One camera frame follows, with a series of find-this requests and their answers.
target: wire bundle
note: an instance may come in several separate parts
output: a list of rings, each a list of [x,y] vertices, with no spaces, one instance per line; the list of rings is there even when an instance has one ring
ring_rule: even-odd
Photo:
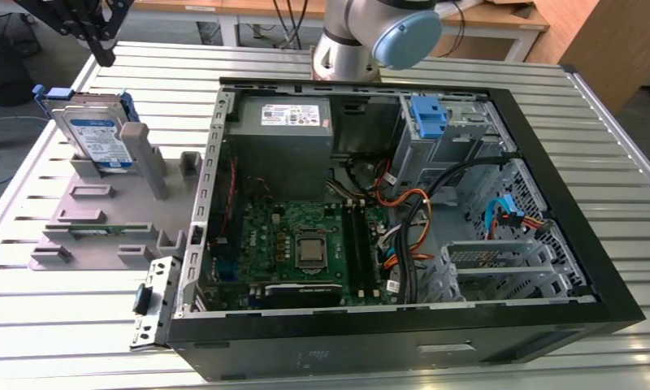
[[[308,0],[304,0],[304,7],[302,8],[302,16],[299,18],[299,22],[296,22],[296,18],[294,17],[292,0],[287,0],[287,6],[290,9],[290,19],[292,20],[291,31],[284,21],[284,17],[282,16],[282,10],[280,10],[280,5],[278,4],[278,0],[272,0],[272,3],[275,4],[275,10],[278,12],[278,17],[280,18],[280,24],[282,24],[282,28],[284,29],[284,35],[286,35],[286,38],[282,40],[279,44],[276,44],[276,47],[284,49],[286,47],[292,45],[292,42],[296,39],[298,47],[300,50],[303,50],[304,48],[302,46],[302,37],[299,36],[299,31],[302,29],[302,24],[304,23],[306,10],[308,8]]]
[[[236,158],[231,159],[231,185],[230,185],[230,199],[227,200],[227,210],[224,212],[224,221],[222,224],[222,230],[219,231],[218,238],[211,243],[211,245],[218,244],[219,237],[224,235],[227,232],[227,227],[230,226],[230,219],[231,219],[231,208],[235,204],[235,195],[236,195],[236,177],[238,177],[238,170],[236,170]]]

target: blue label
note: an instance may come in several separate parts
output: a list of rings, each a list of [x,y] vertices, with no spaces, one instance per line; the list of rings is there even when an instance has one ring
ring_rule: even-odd
[[[98,164],[104,168],[130,168],[130,167],[132,167],[132,162],[99,162]]]
[[[103,128],[112,128],[116,123],[112,120],[99,120],[99,119],[74,119],[70,121],[75,126],[98,126]]]

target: slotted aluminum table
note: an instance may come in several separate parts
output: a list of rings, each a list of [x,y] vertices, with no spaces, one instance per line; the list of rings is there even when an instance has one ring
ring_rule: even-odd
[[[220,76],[308,78],[307,52],[120,43],[75,88],[132,93],[167,157],[204,150]],[[262,381],[270,388],[650,388],[650,164],[579,75],[560,67],[430,59],[384,81],[508,88],[643,306],[648,320],[525,365]],[[55,212],[72,148],[48,125],[0,201],[0,387],[203,386],[172,352],[130,353],[131,305],[146,271],[34,272],[30,253]]]

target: black rubber strip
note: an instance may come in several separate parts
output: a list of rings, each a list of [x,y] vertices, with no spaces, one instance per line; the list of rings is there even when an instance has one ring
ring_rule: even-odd
[[[436,6],[436,0],[426,2],[411,2],[407,0],[379,0],[387,6],[400,8],[402,10],[430,10]]]
[[[328,31],[327,28],[323,29],[323,33],[326,34],[326,36],[330,39],[332,39],[334,41],[336,41],[342,45],[346,45],[346,46],[362,46],[362,42],[360,41],[358,41],[356,39],[348,39],[348,38],[343,38],[343,37],[336,36],[332,32]]]

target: floor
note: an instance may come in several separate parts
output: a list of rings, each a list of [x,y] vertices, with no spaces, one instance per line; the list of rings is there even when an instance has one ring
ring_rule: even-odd
[[[42,24],[35,26],[35,31],[44,51],[26,60],[32,78],[38,84],[67,86],[84,66],[90,51],[72,38],[63,38]],[[244,46],[275,47],[284,38],[280,28],[260,32],[264,37],[256,39],[251,27],[247,25],[242,27]],[[319,37],[320,31],[316,28],[303,28],[304,47],[315,45]],[[222,33],[218,31],[216,24],[199,25],[195,22],[155,21],[152,30],[148,28],[148,22],[134,19],[126,23],[120,40],[222,45]],[[15,108],[0,107],[0,117],[15,115],[43,117],[44,113],[36,103]],[[644,90],[631,99],[617,119],[650,159],[650,97]],[[30,119],[0,123],[0,181],[15,174],[42,128],[43,124]],[[0,185],[0,196],[6,186],[6,184]]]

